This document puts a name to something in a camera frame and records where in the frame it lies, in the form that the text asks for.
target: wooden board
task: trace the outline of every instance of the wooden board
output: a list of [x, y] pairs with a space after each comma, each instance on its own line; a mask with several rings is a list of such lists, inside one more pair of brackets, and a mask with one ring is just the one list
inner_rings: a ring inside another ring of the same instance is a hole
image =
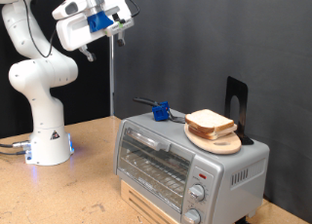
[[178, 224], [124, 180], [121, 180], [121, 198], [152, 224]]
[[187, 124], [184, 125], [184, 132], [196, 146], [216, 154], [233, 154], [242, 146], [240, 138], [234, 132], [216, 140], [205, 139], [189, 132]]

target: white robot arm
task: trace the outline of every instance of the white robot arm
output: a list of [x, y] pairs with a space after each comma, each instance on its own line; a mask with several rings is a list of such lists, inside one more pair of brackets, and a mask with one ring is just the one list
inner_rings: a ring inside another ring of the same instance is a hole
[[[9, 72], [12, 86], [23, 93], [31, 105], [33, 133], [23, 144], [28, 164], [51, 166], [65, 162], [73, 153], [64, 130], [61, 102], [50, 95], [50, 88], [76, 80], [75, 61], [52, 47], [30, 11], [31, 0], [0, 0], [6, 4], [2, 17], [17, 51], [30, 59], [14, 64]], [[57, 30], [62, 46], [80, 49], [89, 61], [95, 57], [87, 44], [102, 36], [119, 34], [134, 25], [125, 0], [66, 0], [53, 13], [59, 19]]]

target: cable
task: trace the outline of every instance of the cable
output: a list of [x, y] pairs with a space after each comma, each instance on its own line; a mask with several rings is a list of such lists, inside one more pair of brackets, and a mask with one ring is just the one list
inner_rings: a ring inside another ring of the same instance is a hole
[[25, 8], [26, 8], [26, 14], [27, 14], [27, 23], [28, 23], [28, 30], [29, 30], [29, 34], [30, 34], [30, 38], [31, 38], [31, 41], [33, 43], [33, 45], [35, 46], [36, 50], [39, 52], [39, 54], [42, 56], [42, 57], [49, 57], [50, 54], [51, 54], [51, 51], [52, 51], [52, 42], [53, 42], [53, 38], [54, 36], [56, 35], [56, 32], [57, 30], [55, 29], [55, 31], [52, 33], [52, 36], [50, 38], [50, 50], [49, 50], [49, 53], [47, 56], [44, 56], [41, 51], [38, 49], [35, 41], [33, 40], [33, 37], [32, 37], [32, 33], [31, 33], [31, 29], [30, 29], [30, 23], [29, 23], [29, 12], [28, 12], [28, 7], [27, 7], [27, 4], [26, 4], [26, 1], [25, 0], [22, 0], [24, 5], [25, 5]]
[[132, 14], [131, 17], [134, 18], [139, 14], [139, 7], [137, 6], [137, 4], [133, 1], [133, 0], [129, 0], [132, 4], [134, 4], [136, 6], [137, 12]]
[[2, 148], [13, 148], [12, 144], [0, 144], [0, 147]]
[[23, 155], [23, 154], [26, 154], [26, 151], [18, 151], [17, 153], [13, 153], [13, 154], [0, 152], [0, 154], [4, 154], [4, 155]]

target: red indicator light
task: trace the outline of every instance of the red indicator light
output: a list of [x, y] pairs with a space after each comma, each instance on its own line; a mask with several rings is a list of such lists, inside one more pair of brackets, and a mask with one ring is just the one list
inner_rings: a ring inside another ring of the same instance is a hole
[[204, 178], [204, 179], [207, 178], [207, 177], [206, 177], [204, 174], [202, 174], [202, 173], [200, 173], [199, 176], [202, 177], [202, 178]]

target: wooden base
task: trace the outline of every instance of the wooden base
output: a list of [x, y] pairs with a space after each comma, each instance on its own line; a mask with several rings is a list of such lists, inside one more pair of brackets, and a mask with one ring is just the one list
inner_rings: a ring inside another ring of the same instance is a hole
[[121, 180], [121, 198], [152, 224], [178, 224], [124, 180]]

